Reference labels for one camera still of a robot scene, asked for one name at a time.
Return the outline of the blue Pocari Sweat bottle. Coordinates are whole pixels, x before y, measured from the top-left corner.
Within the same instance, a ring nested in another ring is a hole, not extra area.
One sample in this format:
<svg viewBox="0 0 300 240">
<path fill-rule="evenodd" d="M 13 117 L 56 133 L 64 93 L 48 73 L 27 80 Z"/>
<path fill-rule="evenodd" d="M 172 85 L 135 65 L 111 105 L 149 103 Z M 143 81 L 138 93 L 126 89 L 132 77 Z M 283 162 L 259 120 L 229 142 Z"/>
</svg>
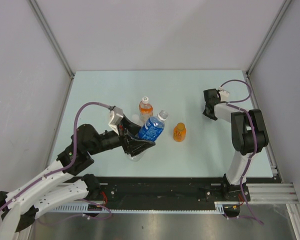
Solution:
<svg viewBox="0 0 300 240">
<path fill-rule="evenodd" d="M 133 136 L 133 139 L 155 142 L 159 138 L 159 136 L 163 133 L 168 116 L 169 114 L 165 110 L 161 110 L 157 115 L 151 116 L 143 124 L 137 136 L 134 136 L 131 133 L 130 134 Z M 125 155 L 126 158 L 129 159 L 130 161 L 137 162 L 143 157 L 146 151 L 144 151 L 143 153 L 141 153 L 136 157 L 131 157 L 128 154 Z"/>
</svg>

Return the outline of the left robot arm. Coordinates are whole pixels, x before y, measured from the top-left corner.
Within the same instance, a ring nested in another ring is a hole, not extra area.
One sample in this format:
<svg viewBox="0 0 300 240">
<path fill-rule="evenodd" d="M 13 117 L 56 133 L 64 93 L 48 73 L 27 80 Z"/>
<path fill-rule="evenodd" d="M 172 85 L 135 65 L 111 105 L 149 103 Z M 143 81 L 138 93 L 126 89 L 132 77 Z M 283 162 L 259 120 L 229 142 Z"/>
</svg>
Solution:
<svg viewBox="0 0 300 240">
<path fill-rule="evenodd" d="M 152 140 L 138 138 L 141 126 L 125 116 L 111 121 L 109 126 L 111 131 L 98 133 L 91 124 L 76 125 L 71 144 L 45 170 L 14 191 L 0 191 L 0 240 L 12 240 L 17 232 L 60 205 L 97 199 L 102 191 L 101 184 L 91 173 L 67 187 L 56 189 L 90 167 L 95 162 L 93 155 L 122 148 L 125 154 L 136 157 L 155 146 Z"/>
</svg>

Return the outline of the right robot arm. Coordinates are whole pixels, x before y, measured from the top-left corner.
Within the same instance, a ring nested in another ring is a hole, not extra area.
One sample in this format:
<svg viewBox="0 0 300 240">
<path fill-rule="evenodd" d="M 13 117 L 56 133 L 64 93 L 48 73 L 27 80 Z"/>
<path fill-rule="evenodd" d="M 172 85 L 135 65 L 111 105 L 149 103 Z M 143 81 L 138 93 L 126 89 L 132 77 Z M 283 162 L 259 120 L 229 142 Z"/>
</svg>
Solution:
<svg viewBox="0 0 300 240">
<path fill-rule="evenodd" d="M 236 201 L 244 196 L 247 173 L 253 158 L 269 144 L 268 132 L 260 109 L 245 110 L 225 101 L 228 92 L 222 88 L 203 91 L 203 115 L 211 120 L 224 120 L 231 125 L 231 141 L 235 149 L 228 171 L 220 187 L 221 196 Z"/>
</svg>

